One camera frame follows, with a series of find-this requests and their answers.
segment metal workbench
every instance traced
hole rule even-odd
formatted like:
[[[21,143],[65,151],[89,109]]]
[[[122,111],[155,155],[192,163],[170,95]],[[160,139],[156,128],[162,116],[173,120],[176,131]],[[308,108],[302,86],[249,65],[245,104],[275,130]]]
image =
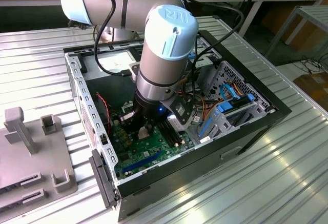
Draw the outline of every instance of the metal workbench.
[[[198,20],[200,29],[216,38],[229,29],[212,17]],[[91,150],[72,99],[62,52],[92,43],[92,29],[0,34],[0,111],[21,106],[26,120],[58,115],[78,183],[76,193],[10,223],[116,220],[115,211],[105,209],[88,162]],[[123,223],[327,223],[327,112],[237,34],[223,44],[293,112],[249,151]]]

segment red wire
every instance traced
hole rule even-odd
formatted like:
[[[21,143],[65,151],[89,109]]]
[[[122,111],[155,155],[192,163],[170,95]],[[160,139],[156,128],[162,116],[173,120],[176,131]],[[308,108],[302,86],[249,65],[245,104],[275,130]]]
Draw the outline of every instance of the red wire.
[[[106,101],[103,99],[103,97],[100,94],[97,93],[96,96],[99,97],[102,100],[102,102],[104,103],[104,105],[105,105],[105,108],[106,108],[106,111],[107,111],[107,118],[108,118],[107,122],[108,122],[108,134],[109,134],[109,128],[110,128],[109,120],[110,119],[109,119],[109,109],[107,107],[107,103],[106,103]]]

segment perforated metal panel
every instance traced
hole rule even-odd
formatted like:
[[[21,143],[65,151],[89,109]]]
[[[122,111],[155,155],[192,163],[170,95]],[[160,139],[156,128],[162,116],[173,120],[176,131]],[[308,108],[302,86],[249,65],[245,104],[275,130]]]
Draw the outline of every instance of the perforated metal panel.
[[[262,104],[265,108],[270,105],[250,84],[244,82],[244,78],[227,61],[220,63],[205,97],[216,100],[223,99],[220,94],[220,87],[222,83],[227,84],[229,82],[234,82],[242,94],[253,94],[255,101]],[[225,96],[230,94],[226,87],[223,87],[223,91]]]

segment table leg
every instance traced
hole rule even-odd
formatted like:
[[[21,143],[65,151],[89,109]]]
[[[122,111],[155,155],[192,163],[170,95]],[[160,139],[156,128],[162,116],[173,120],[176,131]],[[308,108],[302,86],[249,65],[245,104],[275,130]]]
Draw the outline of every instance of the table leg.
[[[279,42],[280,38],[283,36],[283,34],[285,33],[285,31],[287,30],[287,28],[289,27],[289,25],[292,23],[292,21],[294,20],[296,14],[298,12],[298,7],[295,7],[292,11],[292,13],[290,14],[290,16],[287,18],[287,20],[283,23],[282,27],[279,29],[278,33],[275,35],[275,37],[273,38],[273,40],[271,41],[271,43],[269,44],[269,47],[266,51],[266,53],[264,54],[264,56],[267,58],[270,53],[273,51],[273,49],[275,48],[276,44]]]
[[[320,5],[322,1],[323,0],[317,0],[313,3],[313,5]],[[285,42],[286,45],[289,45],[293,41],[293,39],[299,33],[299,31],[302,29],[302,27],[304,26],[305,23],[306,23],[306,19],[303,18],[302,21],[297,25],[295,30],[291,33],[291,35],[286,40],[286,42]]]
[[[256,13],[257,13],[257,11],[260,8],[260,6],[261,6],[262,3],[263,3],[263,1],[256,1],[253,4],[250,12],[248,13],[248,15],[247,15],[247,17],[246,17],[246,19],[244,21],[244,24],[241,26],[241,29],[239,30],[239,35],[241,37],[243,37],[245,35],[248,27],[250,26],[252,20],[254,19],[255,15],[256,15]]]

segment ribbed metal surface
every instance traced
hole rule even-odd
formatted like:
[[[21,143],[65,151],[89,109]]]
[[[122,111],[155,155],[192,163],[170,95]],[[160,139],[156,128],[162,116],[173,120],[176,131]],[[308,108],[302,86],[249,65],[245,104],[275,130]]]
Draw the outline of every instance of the ribbed metal surface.
[[[317,27],[328,32],[328,5],[301,6],[299,14]]]
[[[212,17],[198,21],[201,30],[217,39],[228,31]],[[78,182],[75,194],[19,216],[13,223],[116,220],[115,211],[104,207],[88,163],[91,151],[72,100],[62,53],[62,48],[91,43],[92,29],[0,34],[0,111],[20,105],[26,120],[59,115]],[[304,98],[239,36],[223,44],[293,112],[251,150],[123,223],[327,223],[327,113]]]

